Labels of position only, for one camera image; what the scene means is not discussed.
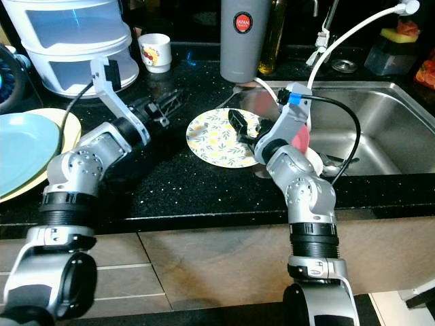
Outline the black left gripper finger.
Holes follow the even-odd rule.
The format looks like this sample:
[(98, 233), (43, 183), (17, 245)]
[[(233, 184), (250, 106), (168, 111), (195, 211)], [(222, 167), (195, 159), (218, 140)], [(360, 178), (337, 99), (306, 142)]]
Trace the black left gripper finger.
[(154, 112), (173, 113), (186, 103), (187, 92), (184, 89), (166, 91), (154, 100)]
[(172, 121), (178, 116), (183, 107), (181, 102), (163, 102), (160, 104), (160, 125), (164, 128), (171, 126)]

